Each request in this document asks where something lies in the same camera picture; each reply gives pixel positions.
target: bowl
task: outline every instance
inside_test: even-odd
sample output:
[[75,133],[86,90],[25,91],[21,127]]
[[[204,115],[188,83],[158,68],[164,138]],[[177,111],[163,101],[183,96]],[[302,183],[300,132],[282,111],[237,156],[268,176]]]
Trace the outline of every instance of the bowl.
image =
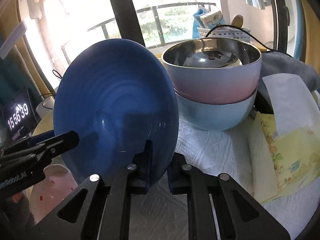
[[203,38],[181,42],[162,54],[175,90],[206,104],[243,101],[256,89],[261,52],[230,38]]
[[98,42],[69,66],[53,111],[55,135],[74,130],[79,145],[62,155],[78,183],[112,176],[153,143],[152,185],[170,165],[179,114],[172,82],[160,61],[125,39]]
[[182,97],[176,91],[179,112],[195,127],[203,130],[227,130],[249,115],[257,89],[245,100],[225,105],[203,104]]

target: black cable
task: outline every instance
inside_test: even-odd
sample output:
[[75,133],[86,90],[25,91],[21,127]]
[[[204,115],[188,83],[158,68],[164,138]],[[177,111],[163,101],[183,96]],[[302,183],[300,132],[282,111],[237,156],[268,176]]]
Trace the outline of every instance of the black cable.
[[[207,35],[205,36],[205,38],[207,38],[211,32],[213,32],[215,29],[219,28],[219,27],[230,27],[230,28],[235,28],[237,30],[240,30],[244,33],[246,33],[247,35],[249,35],[251,38],[253,38],[255,41],[257,41],[260,45],[262,45],[263,47],[265,47],[266,49],[270,50],[270,51],[276,51],[276,52],[279,52],[277,51],[276,49],[270,49],[268,48],[266,45],[264,45],[261,41],[259,41],[256,37],[254,37],[253,35],[251,35],[250,33],[248,33],[247,31],[245,31],[244,29],[242,28],[239,28],[239,27],[236,27],[236,26],[233,26],[233,25],[228,25],[228,24],[223,24],[223,25],[217,25],[215,27],[213,27],[208,33]],[[287,54],[287,53],[284,53],[284,52],[279,52],[279,53],[283,53],[283,54],[286,54],[287,56],[289,57],[292,57],[291,55]]]
[[[41,94],[40,96],[42,97],[42,96],[47,96],[47,95],[53,96],[53,95],[56,95],[56,93],[45,93],[45,94]],[[41,105],[42,105],[44,108],[53,110],[53,108],[44,106],[44,105],[43,105],[43,102],[44,102],[44,100],[41,101]]]
[[62,76],[60,75],[60,73],[58,71],[56,71],[55,69],[52,70],[52,73],[57,77],[62,79]]

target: stacked bowl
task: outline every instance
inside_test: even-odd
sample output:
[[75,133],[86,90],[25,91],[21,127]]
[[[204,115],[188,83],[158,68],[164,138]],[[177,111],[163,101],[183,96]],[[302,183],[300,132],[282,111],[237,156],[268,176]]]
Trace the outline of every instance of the stacked bowl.
[[167,49],[162,62],[173,83],[180,114],[204,130],[226,130],[252,109],[261,52],[230,38],[184,41]]

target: triangular cutout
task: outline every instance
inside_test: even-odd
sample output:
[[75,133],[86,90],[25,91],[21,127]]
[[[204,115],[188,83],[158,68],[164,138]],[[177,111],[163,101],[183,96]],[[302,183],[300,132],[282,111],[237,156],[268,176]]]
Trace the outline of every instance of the triangular cutout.
[[248,222],[259,217],[259,212],[237,191],[232,191],[243,222]]
[[77,221],[78,215],[84,203],[85,197],[87,196],[88,190],[81,189],[77,195],[75,195],[59,212],[58,217],[68,221],[70,223],[75,223]]

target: teal curtain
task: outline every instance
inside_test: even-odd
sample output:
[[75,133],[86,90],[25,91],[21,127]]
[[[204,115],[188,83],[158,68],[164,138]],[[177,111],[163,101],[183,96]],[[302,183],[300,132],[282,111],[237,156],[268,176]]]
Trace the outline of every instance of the teal curtain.
[[[0,46],[3,44],[4,38],[0,35]],[[2,117],[3,107],[13,98],[21,88],[28,87],[30,100],[34,112],[36,107],[41,103],[41,97],[28,76],[24,71],[22,59],[11,51],[3,60],[0,58],[0,123],[4,124]]]

